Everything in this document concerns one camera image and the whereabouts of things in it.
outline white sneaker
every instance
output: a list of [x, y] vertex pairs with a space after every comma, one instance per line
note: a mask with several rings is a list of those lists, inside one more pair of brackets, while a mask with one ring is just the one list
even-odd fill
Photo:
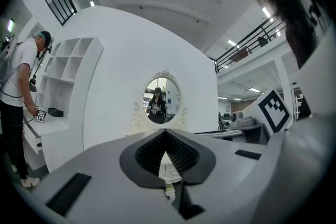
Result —
[[38, 183], [40, 183], [40, 179], [38, 177], [27, 176], [26, 179], [21, 179], [21, 184], [25, 188], [36, 187]]
[[13, 172], [17, 173], [17, 168], [16, 168], [16, 166], [13, 165], [13, 164], [12, 164], [12, 170], [13, 170]]

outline black pants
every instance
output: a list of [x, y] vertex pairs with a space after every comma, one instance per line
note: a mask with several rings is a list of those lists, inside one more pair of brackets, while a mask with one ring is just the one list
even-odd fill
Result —
[[5, 104], [0, 100], [1, 126], [9, 159], [16, 166], [22, 179], [28, 175], [23, 152], [23, 108]]

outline black box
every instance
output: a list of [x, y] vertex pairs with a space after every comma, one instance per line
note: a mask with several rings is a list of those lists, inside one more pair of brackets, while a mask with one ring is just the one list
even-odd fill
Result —
[[48, 109], [48, 114], [50, 114], [53, 117], [63, 117], [63, 111], [60, 111], [58, 109], [50, 108]]

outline backpack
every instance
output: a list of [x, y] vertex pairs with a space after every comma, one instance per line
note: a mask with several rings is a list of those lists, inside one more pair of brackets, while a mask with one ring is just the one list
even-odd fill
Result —
[[4, 45], [0, 51], [0, 85], [4, 85], [8, 78], [14, 74], [20, 66], [17, 68], [12, 67], [12, 58], [15, 49], [19, 45], [17, 43], [18, 38], [13, 39], [9, 44]]

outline man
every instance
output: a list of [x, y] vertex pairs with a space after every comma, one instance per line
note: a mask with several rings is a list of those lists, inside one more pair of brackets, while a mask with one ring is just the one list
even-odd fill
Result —
[[28, 176], [23, 151], [23, 107], [33, 115], [37, 115], [36, 105], [29, 90], [29, 74], [34, 66], [38, 52], [48, 48], [51, 41], [50, 33], [42, 31], [35, 38], [28, 38], [19, 44], [12, 57], [13, 69], [18, 68], [2, 85], [0, 91], [1, 125], [5, 144], [14, 172], [21, 177], [21, 184], [28, 188], [36, 186], [39, 178]]
[[33, 75], [33, 78], [29, 81], [30, 84], [36, 85], [36, 75]]

